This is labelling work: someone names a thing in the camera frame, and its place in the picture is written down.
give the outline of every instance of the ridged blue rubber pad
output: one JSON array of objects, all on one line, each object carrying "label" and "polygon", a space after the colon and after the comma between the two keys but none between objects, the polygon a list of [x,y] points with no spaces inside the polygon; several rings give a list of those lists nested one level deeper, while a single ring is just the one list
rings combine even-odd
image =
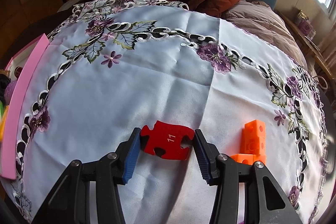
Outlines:
[{"label": "ridged blue rubber pad", "polygon": [[124,165],[124,174],[122,180],[124,183],[127,183],[130,178],[132,178],[135,165],[137,164],[138,156],[140,153],[140,131],[136,134],[127,154],[125,165]]},{"label": "ridged blue rubber pad", "polygon": [[199,169],[201,170],[202,177],[209,184],[209,181],[211,180],[210,162],[205,154],[205,151],[201,145],[200,139],[197,134],[195,134],[193,140],[193,147],[195,150],[197,162],[199,165]]}]

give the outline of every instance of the puzzle piece tab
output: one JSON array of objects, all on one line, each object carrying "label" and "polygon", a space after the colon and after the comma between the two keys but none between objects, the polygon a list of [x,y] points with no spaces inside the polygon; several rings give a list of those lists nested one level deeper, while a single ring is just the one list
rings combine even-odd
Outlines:
[{"label": "puzzle piece tab", "polygon": [[184,136],[192,140],[194,134],[195,131],[189,127],[156,121],[153,130],[144,126],[140,136],[149,136],[144,152],[155,155],[154,149],[160,148],[165,151],[161,156],[163,159],[186,160],[189,148],[181,148],[181,141]]}]

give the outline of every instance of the beige wall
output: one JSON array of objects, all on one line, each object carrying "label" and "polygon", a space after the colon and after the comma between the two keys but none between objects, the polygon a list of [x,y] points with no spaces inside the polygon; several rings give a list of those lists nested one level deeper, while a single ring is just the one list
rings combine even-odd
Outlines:
[{"label": "beige wall", "polygon": [[334,20],[329,19],[328,12],[322,8],[317,0],[277,0],[275,9],[294,20],[299,10],[310,19],[316,30],[313,42],[318,45],[322,38],[330,31]]}]

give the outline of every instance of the purple ball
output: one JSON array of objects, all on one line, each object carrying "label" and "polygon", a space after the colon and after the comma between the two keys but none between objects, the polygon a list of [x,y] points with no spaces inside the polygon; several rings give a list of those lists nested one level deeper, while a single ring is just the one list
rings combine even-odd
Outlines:
[{"label": "purple ball", "polygon": [[16,86],[16,82],[17,82],[17,80],[14,80],[13,82],[10,82],[5,89],[5,100],[6,100],[7,105],[9,105],[9,102],[12,99],[12,95],[13,95],[13,92],[14,92],[14,88]]}]

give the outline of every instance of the orange block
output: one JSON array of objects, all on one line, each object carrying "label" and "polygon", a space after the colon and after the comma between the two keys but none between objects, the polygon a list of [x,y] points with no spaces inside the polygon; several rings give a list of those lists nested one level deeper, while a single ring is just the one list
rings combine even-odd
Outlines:
[{"label": "orange block", "polygon": [[266,155],[253,155],[253,162],[261,161],[266,165]]},{"label": "orange block", "polygon": [[254,120],[245,124],[242,130],[240,153],[264,155],[265,154],[265,123]]},{"label": "orange block", "polygon": [[241,164],[249,164],[249,165],[253,164],[253,155],[251,154],[235,154],[231,156],[231,158],[234,161],[239,162]]}]

